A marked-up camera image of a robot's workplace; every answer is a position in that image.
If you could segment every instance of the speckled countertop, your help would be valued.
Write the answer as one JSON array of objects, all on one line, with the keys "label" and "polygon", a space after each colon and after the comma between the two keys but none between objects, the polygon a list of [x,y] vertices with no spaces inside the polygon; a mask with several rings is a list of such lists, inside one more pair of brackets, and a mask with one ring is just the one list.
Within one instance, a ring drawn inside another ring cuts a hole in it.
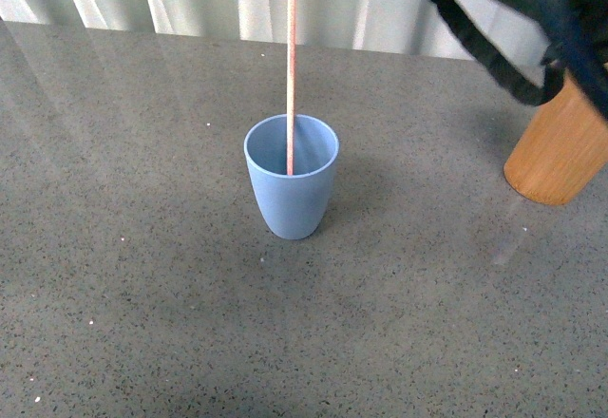
[{"label": "speckled countertop", "polygon": [[2,417],[608,414],[608,174],[502,166],[532,114],[476,64],[303,47],[338,133],[318,231],[242,153],[285,47],[0,23]]}]

